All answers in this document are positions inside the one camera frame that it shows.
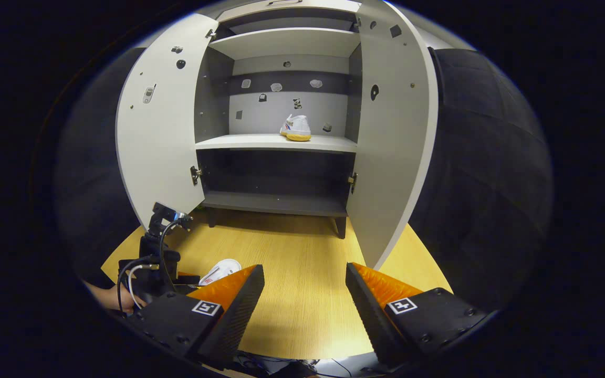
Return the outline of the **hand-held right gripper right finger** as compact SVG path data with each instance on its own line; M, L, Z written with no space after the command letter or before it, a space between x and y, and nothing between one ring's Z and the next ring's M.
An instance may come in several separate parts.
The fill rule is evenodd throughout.
M439 359L487 321L479 307L442 288L421 290L358 263L346 265L346 287L379 363Z

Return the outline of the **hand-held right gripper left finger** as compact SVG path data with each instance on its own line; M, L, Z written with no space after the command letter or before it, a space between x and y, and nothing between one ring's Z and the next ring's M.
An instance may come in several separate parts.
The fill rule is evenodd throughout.
M264 289L254 264L193 292L166 292L127 319L128 328L188 361L223 370L233 363Z

